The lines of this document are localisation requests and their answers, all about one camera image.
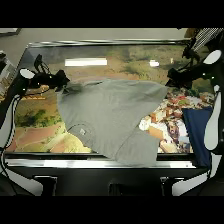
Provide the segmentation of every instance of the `landscape picture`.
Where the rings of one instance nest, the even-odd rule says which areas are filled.
[[[176,45],[115,45],[75,46],[67,48],[52,47],[42,50],[39,48],[28,48],[27,52],[23,55],[19,67],[26,67],[33,70],[34,59],[40,53],[43,55],[43,61],[48,65],[52,74],[63,69],[71,82],[111,78],[150,80],[165,85],[168,81],[167,73],[170,68],[178,69],[188,63],[187,59],[182,58],[184,47],[185,46]],[[208,51],[206,48],[202,49],[200,55],[205,57],[207,54]],[[65,59],[72,58],[106,58],[107,65],[65,67]],[[159,62],[159,66],[151,67],[149,65],[150,60]],[[39,93],[45,89],[45,86],[37,90],[29,89],[27,94],[34,92]],[[178,97],[177,93],[169,93],[168,96],[170,96],[170,99],[168,99],[169,97],[167,98],[167,104],[171,103],[171,98]],[[195,97],[200,98],[203,94],[212,95],[213,90],[208,80],[198,79],[193,83],[192,93]],[[187,106],[190,105],[190,100],[188,100],[182,99],[182,101],[178,103]],[[175,106],[172,108],[172,105],[166,105],[166,107],[172,109],[170,116],[172,115],[174,117],[178,114],[176,110],[180,109],[175,109]],[[33,96],[23,98],[17,106],[15,124],[16,132],[14,139],[12,144],[7,148],[7,151],[42,153],[92,152],[90,148],[83,146],[82,142],[77,137],[66,131],[65,124],[57,109],[57,95],[54,90],[49,90],[39,97]],[[192,152],[190,145],[186,142],[180,143],[178,150],[167,150],[168,147],[165,147],[166,149],[161,149],[164,148],[163,146],[159,147],[159,153]]]

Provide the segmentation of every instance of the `folded blue cloth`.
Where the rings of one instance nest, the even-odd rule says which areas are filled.
[[[202,110],[184,108],[182,111],[190,142],[197,159],[197,165],[210,167],[210,153],[205,147],[204,135],[213,109],[211,107]]]

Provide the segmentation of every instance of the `gray t-shirt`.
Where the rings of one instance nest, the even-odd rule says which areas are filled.
[[[126,165],[155,165],[159,139],[137,126],[164,99],[167,87],[151,81],[68,83],[58,109],[69,133],[84,146]]]

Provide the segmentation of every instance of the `tabletop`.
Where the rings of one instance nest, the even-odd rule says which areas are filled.
[[[113,40],[113,41],[67,41],[29,44],[24,51],[17,70],[34,70],[38,54],[52,74],[65,71],[75,82],[104,78],[150,80],[165,85],[170,68],[181,68],[189,60],[182,58],[188,40]],[[200,56],[208,55],[203,47]],[[40,93],[42,86],[29,93]],[[194,91],[212,93],[207,80],[193,82]],[[9,152],[42,153],[91,153],[75,136],[65,129],[58,109],[54,90],[24,97],[17,106],[16,132]]]

